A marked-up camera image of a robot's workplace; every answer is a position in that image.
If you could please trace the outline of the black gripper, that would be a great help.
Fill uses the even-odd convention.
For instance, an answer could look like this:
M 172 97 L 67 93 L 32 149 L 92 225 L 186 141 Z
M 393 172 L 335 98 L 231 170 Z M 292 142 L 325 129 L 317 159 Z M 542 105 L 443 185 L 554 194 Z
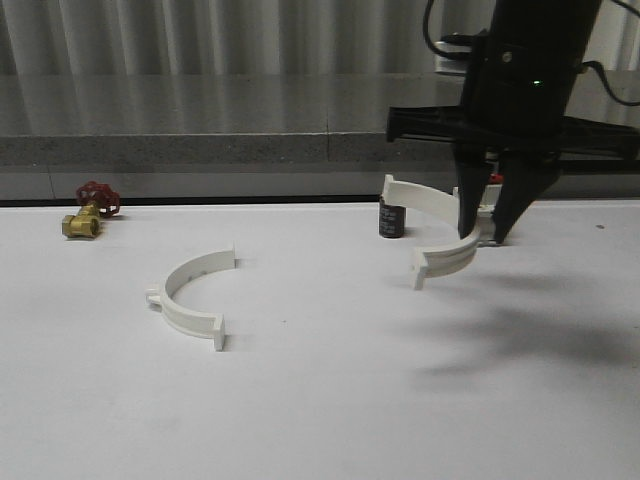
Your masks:
M 504 242 L 527 208 L 559 179 L 558 152 L 637 159 L 637 129 L 566 115 L 576 78 L 583 70 L 579 58 L 555 47 L 524 47 L 478 34 L 473 38 L 458 104 L 390 108 L 388 141 L 455 143 L 461 239 L 476 225 L 492 173 L 485 151 L 473 146 L 524 151 L 507 152 L 501 160 L 503 184 L 492 214 L 497 244 Z

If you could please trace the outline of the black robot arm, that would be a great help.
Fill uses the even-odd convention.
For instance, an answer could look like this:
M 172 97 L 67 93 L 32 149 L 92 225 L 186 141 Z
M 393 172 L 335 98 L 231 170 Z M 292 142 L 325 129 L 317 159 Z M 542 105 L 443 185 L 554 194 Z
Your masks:
M 387 139 L 449 142 L 459 187 L 458 234 L 469 236 L 491 173 L 503 186 L 492 213 L 501 244 L 519 217 L 559 178 L 564 152 L 608 154 L 637 165 L 639 132 L 566 115 L 576 78 L 598 62 L 583 57 L 598 1 L 499 1 L 470 51 L 436 53 L 467 63 L 456 106 L 393 107 Z

